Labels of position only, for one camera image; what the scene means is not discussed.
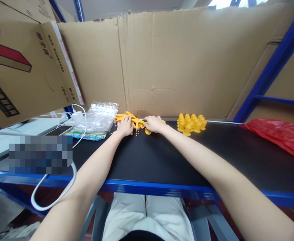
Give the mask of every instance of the white charger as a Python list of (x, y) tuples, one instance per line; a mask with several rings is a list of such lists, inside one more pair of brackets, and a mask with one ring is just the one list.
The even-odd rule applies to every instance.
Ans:
[(84, 122), (84, 114), (81, 111), (73, 113), (70, 117), (73, 119), (76, 126)]

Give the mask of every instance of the black tabletop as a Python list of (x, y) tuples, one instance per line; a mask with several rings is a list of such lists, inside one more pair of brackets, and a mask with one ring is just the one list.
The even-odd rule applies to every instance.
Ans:
[[(167, 123), (177, 128), (177, 122)], [(294, 156), (268, 140), (222, 123), (208, 123), (205, 131), (192, 133), (191, 138), (226, 159), (260, 190), (294, 193)], [(74, 148), (77, 169), (104, 141), (83, 140)], [(63, 175), (72, 176), (72, 169)], [(211, 186), (161, 134), (147, 135), (144, 130), (121, 141), (107, 179)]]

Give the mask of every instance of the left hand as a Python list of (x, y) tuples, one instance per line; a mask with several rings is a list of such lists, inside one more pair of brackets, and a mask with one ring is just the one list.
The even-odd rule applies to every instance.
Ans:
[(117, 124), (117, 133), (119, 133), (122, 137), (129, 136), (134, 129), (134, 125), (131, 124), (131, 117), (127, 116), (123, 118)]

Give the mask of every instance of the hand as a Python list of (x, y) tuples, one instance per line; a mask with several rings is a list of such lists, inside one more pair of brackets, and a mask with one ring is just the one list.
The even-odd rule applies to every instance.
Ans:
[(148, 122), (148, 124), (144, 124), (144, 126), (152, 131), (152, 132), (159, 132), (161, 133), (162, 129), (166, 126), (166, 124), (163, 122), (163, 120), (160, 118), (160, 116), (146, 116), (144, 118)]
[(127, 116), (117, 123), (116, 132), (122, 137), (129, 136), (134, 129), (134, 125), (131, 124), (131, 117)]

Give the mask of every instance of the person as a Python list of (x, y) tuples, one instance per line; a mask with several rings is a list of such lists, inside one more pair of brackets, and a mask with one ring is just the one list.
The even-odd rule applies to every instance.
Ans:
[[(159, 116), (148, 116), (145, 120), (148, 130), (162, 134), (211, 183), (245, 240), (294, 241), (294, 222), (230, 163), (164, 124)], [(31, 241), (78, 240), (114, 153), (121, 140), (132, 131), (130, 117), (118, 123), (117, 130), (79, 169), (75, 183), (51, 208)], [(115, 193), (103, 240), (193, 240), (181, 205), (174, 197), (147, 196), (145, 199), (142, 195)]]

